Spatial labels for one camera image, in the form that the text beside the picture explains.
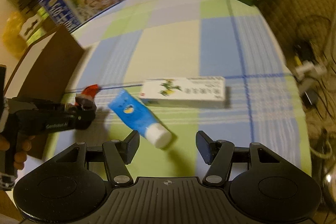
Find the person's left hand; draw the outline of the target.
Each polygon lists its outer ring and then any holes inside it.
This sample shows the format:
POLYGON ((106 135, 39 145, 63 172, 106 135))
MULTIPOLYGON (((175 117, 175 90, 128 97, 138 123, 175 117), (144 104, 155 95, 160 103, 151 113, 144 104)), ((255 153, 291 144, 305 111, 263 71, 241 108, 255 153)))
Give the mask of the person's left hand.
MULTIPOLYGON (((15 155, 14 155, 14 168, 18 170, 23 170, 25 167, 25 162, 27 160, 27 153, 32 149, 32 140, 35 136, 28 136, 23 141, 18 142, 14 145, 15 155)), ((1 135, 1 151, 7 151, 10 148, 10 142, 1 135)))

